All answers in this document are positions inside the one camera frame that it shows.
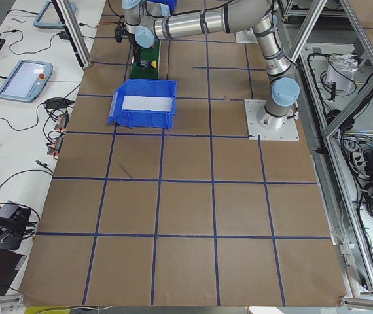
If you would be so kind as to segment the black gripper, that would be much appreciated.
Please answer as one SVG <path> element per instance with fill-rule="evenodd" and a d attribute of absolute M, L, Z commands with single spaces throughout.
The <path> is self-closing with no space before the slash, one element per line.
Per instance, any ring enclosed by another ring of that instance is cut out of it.
<path fill-rule="evenodd" d="M 118 22 L 114 29 L 115 41 L 121 43 L 124 36 L 126 36 L 126 25 L 124 22 Z M 140 64 L 141 62 L 141 47 L 138 45 L 133 45 L 133 62 L 135 64 Z"/>

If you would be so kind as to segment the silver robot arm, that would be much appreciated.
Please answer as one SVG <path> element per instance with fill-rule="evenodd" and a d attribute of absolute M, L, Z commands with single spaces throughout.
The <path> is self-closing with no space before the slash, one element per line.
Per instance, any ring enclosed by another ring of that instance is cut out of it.
<path fill-rule="evenodd" d="M 171 13 L 167 1 L 123 1 L 124 30 L 137 48 L 156 41 L 193 36 L 212 38 L 215 33 L 253 32 L 270 79 L 270 98 L 257 111 L 257 122 L 278 130 L 296 102 L 300 87 L 291 76 L 293 61 L 284 53 L 275 17 L 275 1 L 225 1 L 216 7 Z"/>

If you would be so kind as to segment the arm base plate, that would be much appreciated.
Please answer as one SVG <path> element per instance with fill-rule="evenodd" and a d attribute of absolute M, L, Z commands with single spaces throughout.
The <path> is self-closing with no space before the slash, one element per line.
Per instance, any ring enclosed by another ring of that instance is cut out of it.
<path fill-rule="evenodd" d="M 237 43 L 257 44 L 257 39 L 252 28 L 236 32 L 235 39 Z"/>
<path fill-rule="evenodd" d="M 245 115 L 249 140 L 298 141 L 296 119 L 290 109 L 284 117 L 273 117 L 265 111 L 266 100 L 245 99 Z"/>

